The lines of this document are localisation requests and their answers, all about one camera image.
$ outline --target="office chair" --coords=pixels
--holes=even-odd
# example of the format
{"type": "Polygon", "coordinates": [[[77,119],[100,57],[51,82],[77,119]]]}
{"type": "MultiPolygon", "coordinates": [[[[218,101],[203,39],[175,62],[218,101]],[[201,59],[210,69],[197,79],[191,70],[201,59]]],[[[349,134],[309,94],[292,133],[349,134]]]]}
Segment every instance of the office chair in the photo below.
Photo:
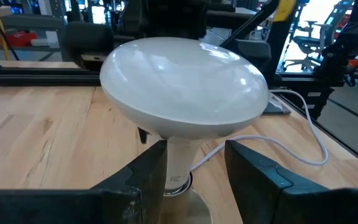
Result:
{"type": "Polygon", "coordinates": [[[316,66],[315,63],[309,58],[311,53],[320,53],[325,46],[329,46],[334,42],[334,35],[337,29],[338,24],[345,15],[346,11],[352,5],[354,0],[342,0],[339,1],[335,6],[333,11],[330,13],[324,24],[317,24],[315,21],[306,21],[309,24],[309,27],[303,28],[301,30],[307,30],[308,36],[295,36],[293,41],[299,46],[300,50],[306,54],[304,59],[296,60],[285,60],[285,62],[292,62],[291,64],[285,66],[284,71],[288,66],[292,65],[302,65],[302,70],[313,70],[313,67],[316,66]],[[311,33],[313,31],[313,26],[320,27],[320,38],[312,38],[311,33]]]}

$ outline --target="yellow cord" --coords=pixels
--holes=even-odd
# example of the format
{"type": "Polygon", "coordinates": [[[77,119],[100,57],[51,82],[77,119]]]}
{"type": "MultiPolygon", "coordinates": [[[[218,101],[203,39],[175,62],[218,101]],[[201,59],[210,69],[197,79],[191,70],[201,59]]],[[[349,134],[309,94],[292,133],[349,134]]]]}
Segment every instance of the yellow cord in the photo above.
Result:
{"type": "MultiPolygon", "coordinates": [[[[1,27],[2,31],[5,32],[4,24],[2,23],[1,18],[0,18],[0,27],[1,27]]],[[[4,39],[2,39],[2,48],[4,49],[5,59],[9,60],[9,51],[7,49],[7,43],[5,42],[4,39]]]]}

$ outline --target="yellow object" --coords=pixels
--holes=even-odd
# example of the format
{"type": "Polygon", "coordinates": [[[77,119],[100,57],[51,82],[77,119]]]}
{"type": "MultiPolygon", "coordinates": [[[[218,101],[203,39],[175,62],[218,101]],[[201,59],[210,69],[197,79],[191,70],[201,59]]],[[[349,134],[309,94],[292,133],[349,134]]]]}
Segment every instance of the yellow object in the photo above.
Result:
{"type": "Polygon", "coordinates": [[[295,7],[296,0],[281,0],[278,4],[273,22],[286,21],[295,7]]]}
{"type": "MultiPolygon", "coordinates": [[[[2,29],[3,32],[5,32],[4,24],[2,23],[1,18],[0,18],[0,28],[2,29]]],[[[5,59],[9,60],[9,51],[7,49],[7,43],[3,38],[2,38],[2,48],[4,49],[5,59]]]]}

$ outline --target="white cable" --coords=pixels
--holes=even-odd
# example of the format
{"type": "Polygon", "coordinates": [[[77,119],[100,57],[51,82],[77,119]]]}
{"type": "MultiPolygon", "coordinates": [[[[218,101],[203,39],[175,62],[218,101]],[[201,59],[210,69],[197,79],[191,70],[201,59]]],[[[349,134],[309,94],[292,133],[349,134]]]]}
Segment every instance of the white cable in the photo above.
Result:
{"type": "MultiPolygon", "coordinates": [[[[311,129],[311,132],[313,133],[314,137],[316,138],[318,144],[320,145],[320,148],[324,154],[324,160],[321,162],[313,162],[313,161],[309,161],[307,159],[304,159],[302,157],[300,157],[298,154],[296,154],[295,152],[293,152],[291,149],[287,148],[286,146],[284,146],[281,142],[279,142],[276,139],[267,137],[267,136],[258,136],[258,135],[248,135],[248,136],[236,136],[234,138],[231,138],[230,140],[235,140],[235,141],[239,141],[239,140],[243,140],[243,139],[262,139],[265,141],[271,141],[274,142],[275,144],[279,145],[281,148],[283,148],[284,150],[286,150],[289,154],[291,154],[291,156],[295,157],[296,159],[298,159],[301,162],[304,162],[305,164],[308,165],[312,165],[312,166],[322,166],[325,163],[327,163],[328,161],[328,150],[326,148],[326,146],[324,145],[323,140],[320,138],[320,136],[317,134],[317,130],[315,129],[315,126],[313,124],[313,122],[311,122],[311,118],[310,118],[310,114],[309,114],[309,110],[308,105],[306,104],[305,99],[303,99],[303,97],[295,92],[295,91],[291,91],[291,90],[271,90],[271,93],[291,93],[294,94],[296,96],[298,96],[299,98],[301,98],[304,106],[305,106],[305,111],[306,111],[306,118],[309,122],[309,126],[311,129]]],[[[208,155],[206,155],[204,158],[202,158],[202,160],[200,160],[199,162],[197,162],[196,165],[194,165],[191,170],[195,170],[197,168],[199,168],[199,166],[203,165],[206,161],[208,161],[210,158],[212,158],[216,153],[218,153],[222,148],[224,147],[224,143],[220,144],[217,148],[215,148],[214,150],[212,150],[208,155]]]]}

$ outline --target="white light bulb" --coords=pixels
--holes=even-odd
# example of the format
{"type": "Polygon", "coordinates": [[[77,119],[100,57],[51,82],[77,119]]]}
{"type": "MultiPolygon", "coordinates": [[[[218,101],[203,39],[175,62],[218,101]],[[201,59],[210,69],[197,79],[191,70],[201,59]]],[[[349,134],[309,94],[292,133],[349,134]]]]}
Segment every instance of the white light bulb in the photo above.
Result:
{"type": "Polygon", "coordinates": [[[128,42],[104,61],[101,85],[124,115],[168,139],[166,189],[186,182],[197,148],[255,121],[269,91],[246,59],[197,40],[128,42]]]}

